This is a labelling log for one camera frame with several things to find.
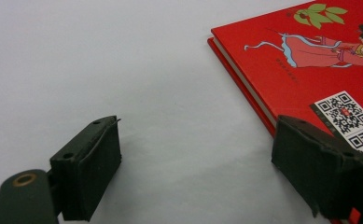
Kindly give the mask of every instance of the book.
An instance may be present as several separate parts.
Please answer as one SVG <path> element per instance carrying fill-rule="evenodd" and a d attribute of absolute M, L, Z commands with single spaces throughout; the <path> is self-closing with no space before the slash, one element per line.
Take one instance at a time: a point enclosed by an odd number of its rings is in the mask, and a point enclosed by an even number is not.
<path fill-rule="evenodd" d="M 308 2 L 212 34 L 210 47 L 270 134 L 287 115 L 363 153 L 363 0 Z"/>

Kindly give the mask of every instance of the tabletop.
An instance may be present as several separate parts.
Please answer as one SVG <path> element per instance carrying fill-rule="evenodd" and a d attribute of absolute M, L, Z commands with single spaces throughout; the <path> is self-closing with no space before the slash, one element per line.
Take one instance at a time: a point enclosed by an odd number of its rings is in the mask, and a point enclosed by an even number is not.
<path fill-rule="evenodd" d="M 0 185 L 117 115 L 123 160 L 91 223 L 328 223 L 206 42 L 304 2 L 0 1 Z"/>

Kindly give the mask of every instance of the green leaf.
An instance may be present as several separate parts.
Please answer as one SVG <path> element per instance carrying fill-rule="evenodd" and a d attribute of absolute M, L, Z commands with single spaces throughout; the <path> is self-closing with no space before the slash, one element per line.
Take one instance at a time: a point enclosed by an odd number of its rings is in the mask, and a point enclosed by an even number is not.
<path fill-rule="evenodd" d="M 343 19 L 340 18 L 339 16 L 337 16 L 333 13 L 330 13 L 330 12 L 326 12 L 326 15 L 328 18 L 332 19 L 333 21 L 336 21 L 337 23 L 340 23 L 340 24 L 344 24 Z"/>
<path fill-rule="evenodd" d="M 310 22 L 312 23 L 312 25 L 317 28 L 317 29 L 321 29 L 321 22 L 319 21 L 314 21 L 314 20 L 310 20 Z"/>
<path fill-rule="evenodd" d="M 334 14 L 344 14 L 347 12 L 346 9 L 341 8 L 341 7 L 327 7 L 327 11 L 334 13 Z"/>
<path fill-rule="evenodd" d="M 294 15 L 294 19 L 299 23 L 302 23 L 305 25 L 310 25 L 309 21 L 307 19 L 301 18 L 300 14 L 298 12 Z"/>
<path fill-rule="evenodd" d="M 318 13 L 310 13 L 309 14 L 311 21 L 319 21 L 319 22 L 332 22 L 328 17 L 320 15 Z"/>
<path fill-rule="evenodd" d="M 313 10 L 315 12 L 320 12 L 320 11 L 324 11 L 324 9 L 326 9 L 326 4 L 312 4 L 311 6 L 308 7 L 309 10 Z"/>

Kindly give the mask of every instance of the white surface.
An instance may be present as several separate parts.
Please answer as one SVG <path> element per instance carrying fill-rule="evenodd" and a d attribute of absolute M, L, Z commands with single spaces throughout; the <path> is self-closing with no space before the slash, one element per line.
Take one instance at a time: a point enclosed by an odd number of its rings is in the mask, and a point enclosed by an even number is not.
<path fill-rule="evenodd" d="M 0 185 L 118 115 L 123 163 L 91 223 L 328 223 L 206 43 L 302 2 L 0 1 Z"/>

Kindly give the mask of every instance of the black mechanical part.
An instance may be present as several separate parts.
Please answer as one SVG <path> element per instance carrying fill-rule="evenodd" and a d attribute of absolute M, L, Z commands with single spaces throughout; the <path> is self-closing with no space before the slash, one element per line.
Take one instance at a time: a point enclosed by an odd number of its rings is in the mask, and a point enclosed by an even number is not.
<path fill-rule="evenodd" d="M 0 224 L 91 220 L 121 163 L 118 119 L 97 119 L 51 159 L 47 173 L 30 170 L 0 188 Z"/>
<path fill-rule="evenodd" d="M 304 120 L 280 116 L 272 163 L 314 216 L 319 212 L 330 219 L 349 217 L 356 203 L 356 186 L 363 183 L 362 153 Z"/>

